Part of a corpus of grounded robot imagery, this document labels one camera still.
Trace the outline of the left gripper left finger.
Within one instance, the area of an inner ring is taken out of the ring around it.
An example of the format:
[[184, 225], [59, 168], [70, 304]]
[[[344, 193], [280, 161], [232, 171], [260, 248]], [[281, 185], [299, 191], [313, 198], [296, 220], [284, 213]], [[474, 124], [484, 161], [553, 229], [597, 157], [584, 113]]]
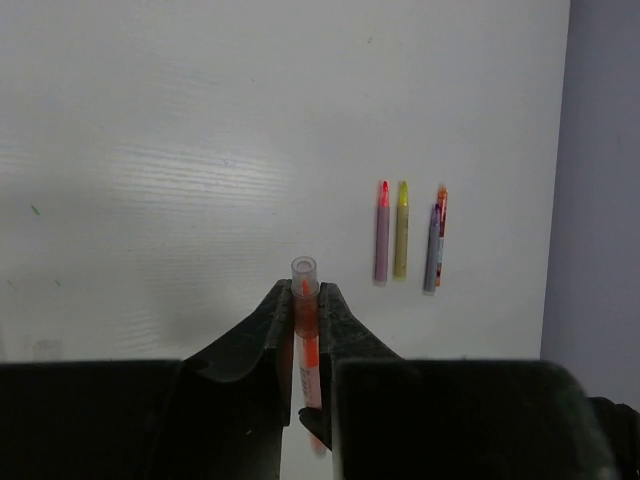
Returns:
[[5, 363], [5, 479], [276, 479], [291, 412], [291, 284], [184, 360]]

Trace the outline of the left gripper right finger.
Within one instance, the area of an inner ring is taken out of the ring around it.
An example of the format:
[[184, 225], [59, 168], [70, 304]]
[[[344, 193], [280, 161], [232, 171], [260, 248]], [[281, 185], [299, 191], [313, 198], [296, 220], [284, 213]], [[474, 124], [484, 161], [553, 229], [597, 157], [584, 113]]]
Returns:
[[617, 479], [578, 382], [540, 360], [404, 359], [319, 296], [321, 437], [339, 479]]

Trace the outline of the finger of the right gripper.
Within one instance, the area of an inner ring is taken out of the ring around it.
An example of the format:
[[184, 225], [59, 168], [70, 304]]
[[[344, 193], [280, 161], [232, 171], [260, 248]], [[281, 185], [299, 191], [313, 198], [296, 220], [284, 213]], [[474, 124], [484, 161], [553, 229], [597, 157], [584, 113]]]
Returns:
[[331, 418], [321, 409], [304, 407], [299, 410], [298, 418], [302, 425], [328, 450], [332, 449]]

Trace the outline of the clear orange pen cap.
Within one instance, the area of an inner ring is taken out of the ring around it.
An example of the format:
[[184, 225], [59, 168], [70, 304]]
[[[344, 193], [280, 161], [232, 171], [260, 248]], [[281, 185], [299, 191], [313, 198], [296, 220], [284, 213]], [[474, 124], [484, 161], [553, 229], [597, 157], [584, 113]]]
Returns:
[[318, 295], [320, 284], [317, 279], [316, 261], [301, 256], [291, 264], [294, 307], [294, 329], [303, 339], [312, 339], [318, 335]]

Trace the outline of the purple highlighter pen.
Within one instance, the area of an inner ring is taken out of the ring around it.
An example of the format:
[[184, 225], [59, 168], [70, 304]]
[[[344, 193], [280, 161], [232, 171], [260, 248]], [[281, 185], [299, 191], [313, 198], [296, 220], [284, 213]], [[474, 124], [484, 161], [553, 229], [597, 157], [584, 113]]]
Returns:
[[430, 217], [426, 268], [423, 283], [423, 291], [430, 295], [433, 295], [436, 290], [437, 266], [440, 248], [440, 219], [440, 206], [438, 203], [435, 203]]

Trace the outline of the yellow highlighter pen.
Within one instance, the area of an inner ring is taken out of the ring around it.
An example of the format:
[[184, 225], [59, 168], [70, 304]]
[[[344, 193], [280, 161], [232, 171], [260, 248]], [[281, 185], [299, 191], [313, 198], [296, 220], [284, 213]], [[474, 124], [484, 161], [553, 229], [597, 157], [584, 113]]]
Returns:
[[396, 209], [395, 257], [393, 275], [398, 281], [407, 276], [409, 235], [409, 189], [406, 181], [399, 183]]

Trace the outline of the red orange highlighter pen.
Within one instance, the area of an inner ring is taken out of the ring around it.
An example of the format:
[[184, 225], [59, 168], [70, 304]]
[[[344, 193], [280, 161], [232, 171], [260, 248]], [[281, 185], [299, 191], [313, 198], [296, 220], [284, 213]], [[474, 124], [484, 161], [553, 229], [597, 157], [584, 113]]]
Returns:
[[443, 249], [446, 230], [446, 218], [447, 218], [447, 204], [448, 204], [448, 191], [444, 184], [439, 187], [438, 190], [438, 205], [440, 212], [440, 234], [439, 234], [439, 250], [438, 250], [438, 262], [437, 262], [437, 276], [436, 286], [441, 284], [442, 264], [443, 264]]

